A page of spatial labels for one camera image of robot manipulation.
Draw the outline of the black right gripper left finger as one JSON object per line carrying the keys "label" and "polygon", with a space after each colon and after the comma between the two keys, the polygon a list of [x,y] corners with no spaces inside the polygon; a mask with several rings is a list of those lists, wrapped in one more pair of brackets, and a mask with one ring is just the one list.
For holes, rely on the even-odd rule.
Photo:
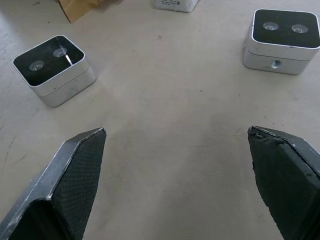
{"label": "black right gripper left finger", "polygon": [[65,141],[0,223],[2,240],[81,240],[97,194],[107,133]]}

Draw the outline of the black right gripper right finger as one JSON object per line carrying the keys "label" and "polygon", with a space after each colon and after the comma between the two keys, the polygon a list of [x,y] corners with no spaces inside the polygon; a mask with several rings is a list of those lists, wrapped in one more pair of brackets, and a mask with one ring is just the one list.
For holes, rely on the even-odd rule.
{"label": "black right gripper right finger", "polygon": [[285,240],[320,238],[320,153],[305,139],[251,126],[248,142],[260,196]]}

